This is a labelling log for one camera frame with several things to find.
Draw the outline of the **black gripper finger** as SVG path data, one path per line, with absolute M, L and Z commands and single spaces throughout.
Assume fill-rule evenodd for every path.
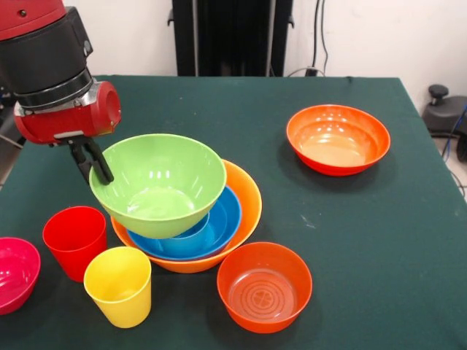
M 89 141 L 88 140 L 68 140 L 70 152 L 77 165 L 83 179 L 89 184 L 89 173 L 91 167 L 91 161 L 85 155 L 85 151 L 89 152 Z
M 110 184 L 114 180 L 114 177 L 99 145 L 92 138 L 86 137 L 84 146 L 86 151 L 93 158 L 93 167 L 95 168 L 100 183 L 103 185 Z

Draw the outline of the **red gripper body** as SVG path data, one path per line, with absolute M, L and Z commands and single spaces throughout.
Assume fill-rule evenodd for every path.
M 121 121 L 121 105 L 110 82 L 94 82 L 83 96 L 51 109 L 28 111 L 16 103 L 14 116 L 24 138 L 35 144 L 54 144 L 72 136 L 113 133 Z

